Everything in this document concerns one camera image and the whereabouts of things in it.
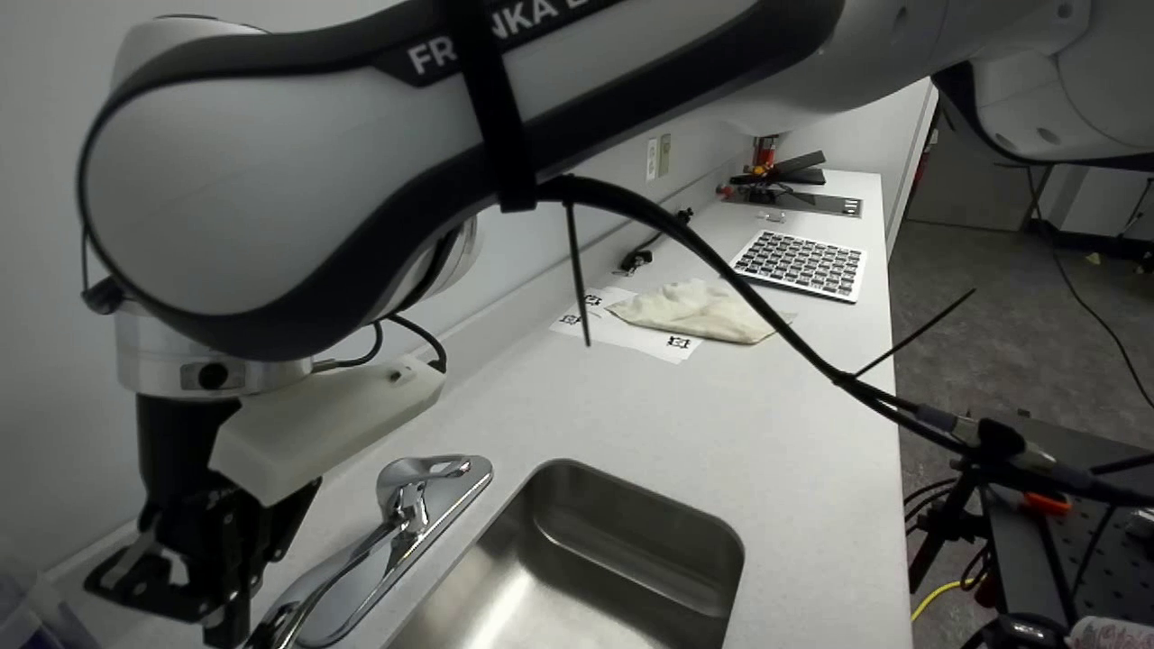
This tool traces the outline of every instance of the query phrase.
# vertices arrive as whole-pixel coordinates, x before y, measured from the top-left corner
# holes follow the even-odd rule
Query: floor
[[[1154,391],[1154,278],[1136,273],[1132,264],[1092,264],[1081,254],[1060,254],[1060,258]],[[1154,448],[1154,411],[1136,393],[1118,346],[1065,287],[1056,254],[1043,239],[904,225],[889,286],[898,339],[976,287],[955,316],[900,348],[900,395],[949,411],[1026,411]],[[949,459],[930,443],[904,440],[900,459],[904,489],[953,477]],[[949,548],[918,595],[955,580],[972,550]],[[917,649],[958,649],[987,616],[970,595],[949,595],[917,624]]]

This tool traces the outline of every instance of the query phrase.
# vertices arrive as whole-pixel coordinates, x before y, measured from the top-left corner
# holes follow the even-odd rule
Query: faucet handle
[[[405,459],[405,461],[384,465],[373,477],[373,496],[378,496],[384,528],[395,528],[395,524],[429,528],[429,520],[435,511],[429,511],[424,485],[435,479],[470,477],[470,469],[473,469],[473,461],[455,459],[455,455]]]

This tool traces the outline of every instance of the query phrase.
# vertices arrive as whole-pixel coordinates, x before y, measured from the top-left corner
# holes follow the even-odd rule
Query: white cloth
[[[670,334],[715,339],[733,346],[758,346],[771,327],[728,287],[702,281],[670,286],[625,303],[610,303],[610,314]]]

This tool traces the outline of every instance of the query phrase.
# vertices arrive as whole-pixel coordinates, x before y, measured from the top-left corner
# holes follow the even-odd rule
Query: cable
[[[536,198],[563,203],[563,207],[566,203],[591,207],[603,211],[637,219],[652,232],[663,232],[666,239],[686,246],[700,264],[706,264],[737,294],[744,294],[750,303],[750,309],[759,314],[764,326],[771,326],[779,332],[779,339],[795,358],[803,358],[819,375],[824,375],[835,391],[845,391],[847,395],[853,395],[870,411],[889,417],[894,425],[907,430],[911,435],[922,435],[926,443],[938,443],[958,459],[987,465],[987,459],[982,459],[982,448],[961,443],[953,431],[953,423],[955,423],[953,415],[900,399],[894,393],[883,393],[883,391],[839,371],[835,364],[828,364],[813,346],[807,346],[807,339],[776,308],[767,308],[759,300],[759,292],[750,281],[744,281],[693,228],[676,225],[663,207],[656,207],[636,192],[625,192],[615,184],[591,179],[591,177],[555,177],[539,187]],[[1092,501],[1113,501],[1113,503],[1151,503],[1154,501],[1154,495],[1113,485],[1113,482],[1092,479],[1089,472],[1081,477],[1081,469],[1067,469],[1067,465],[1045,469],[1045,477],[1026,465],[997,465],[997,469],[1007,477],[1012,477],[1017,482],[1036,479],[1036,482],[1060,485],[1067,495],[1081,495]]]
[[[946,485],[955,485],[955,482],[958,482],[958,479],[926,482],[926,485],[918,485],[918,489],[911,489],[911,495],[904,496],[904,503],[917,501],[917,496],[922,496],[922,495],[930,495],[930,489],[946,489]]]
[[[1132,469],[1146,469],[1146,465],[1154,465],[1154,455],[1136,455],[1136,459],[1126,459],[1126,461],[1097,465],[1089,472],[1092,477],[1110,477],[1110,472],[1132,472]]]
[[[423,326],[414,326],[414,321],[406,321],[406,316],[400,316],[400,314],[389,314],[389,316],[383,316],[383,321],[392,321],[392,326],[414,332],[419,339],[424,339],[424,344],[434,346],[434,353],[435,353],[434,366],[435,366],[435,371],[446,371],[446,348],[438,346],[438,339],[435,339],[429,327],[423,327]]]
[[[946,595],[953,595],[953,591],[961,591],[961,580],[949,580],[949,583],[932,586],[932,591],[911,610],[911,620],[922,620],[922,612],[926,612],[938,597],[946,597]]]
[[[995,559],[995,550],[987,543],[976,554],[970,554],[970,562],[958,576],[961,591],[972,591],[987,576],[990,559]]]
[[[917,508],[907,508],[904,511],[904,537],[918,529],[918,514],[930,514],[946,501],[949,501],[949,495],[932,495],[932,496],[918,501]]]
[[[1075,572],[1072,597],[1079,597],[1079,586],[1081,586],[1081,580],[1084,580],[1089,559],[1092,559],[1097,543],[1103,541],[1103,532],[1107,532],[1107,528],[1110,528],[1113,511],[1118,511],[1118,503],[1107,503],[1103,520],[1097,524],[1097,529],[1092,529],[1092,537],[1089,537],[1089,543],[1084,543],[1084,550],[1081,550],[1081,562],[1079,562],[1079,572]]]
[[[870,381],[858,381],[853,375],[834,366],[821,353],[813,353],[781,314],[776,314],[759,292],[744,281],[697,232],[688,232],[686,225],[670,219],[666,210],[658,210],[656,203],[632,195],[625,187],[603,184],[603,179],[586,179],[586,177],[555,177],[539,187],[539,203],[579,203],[591,210],[604,210],[604,211],[619,211],[632,217],[637,225],[649,225],[652,232],[663,232],[666,239],[680,243],[697,258],[702,258],[715,273],[724,278],[724,286],[733,286],[813,371],[821,371],[834,385],[839,385],[845,393],[852,393],[858,404],[865,404],[870,411],[904,425],[907,431],[955,452],[955,455],[970,455],[967,443],[953,440],[949,431],[918,423],[911,411],[917,404],[889,395],[883,391],[871,391]]]
[[[89,287],[89,278],[87,278],[87,228],[79,228],[79,292]]]
[[[373,360],[373,353],[383,353],[383,346],[384,346],[384,332],[383,332],[378,321],[371,321],[369,327],[371,327],[371,346],[369,346],[363,358],[354,358],[354,360],[317,360],[315,371],[317,371],[317,375],[319,375],[319,371],[341,371],[341,366],[359,366],[359,364]]]
[[[1060,264],[1056,254],[1051,254],[1051,264],[1056,264],[1060,281],[1065,281],[1067,292],[1075,294],[1075,303],[1113,339],[1113,346],[1118,346],[1118,353],[1121,353],[1121,360],[1126,360],[1126,371],[1130,371],[1132,385],[1144,393],[1146,409],[1154,409],[1154,395],[1146,393],[1144,375],[1132,366],[1132,358],[1130,358],[1126,344],[1118,339],[1118,332],[1081,300],[1081,292],[1075,287],[1075,281],[1072,281],[1072,273],[1067,273],[1067,268]]]
[[[875,360],[870,360],[865,366],[853,371],[853,377],[870,375],[875,364],[889,360],[894,353],[900,353],[904,346],[911,346],[917,339],[922,339],[930,327],[938,327],[946,316],[953,316],[961,303],[972,300],[972,287],[961,292],[958,300],[953,300],[946,309],[938,309],[926,326],[911,327],[898,346],[889,346],[886,353],[880,353]]]

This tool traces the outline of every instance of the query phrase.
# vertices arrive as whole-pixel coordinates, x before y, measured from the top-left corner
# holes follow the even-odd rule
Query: white wall
[[[795,109],[795,115],[781,121],[791,132],[779,145],[779,159],[824,153],[828,169],[880,173],[886,243],[894,246],[932,109],[938,91],[926,80],[821,120]]]
[[[369,0],[9,0],[0,5],[0,537],[49,565],[140,508],[132,404],[116,385],[110,326],[74,300],[72,165],[123,31],[151,16],[218,16],[311,30],[363,16]],[[584,173],[673,195],[733,162],[745,141],[715,120],[666,125],[673,165],[646,184],[646,138]],[[566,255],[555,210],[486,211],[476,270],[419,309],[434,327],[476,314]],[[579,217],[584,243],[615,228]]]

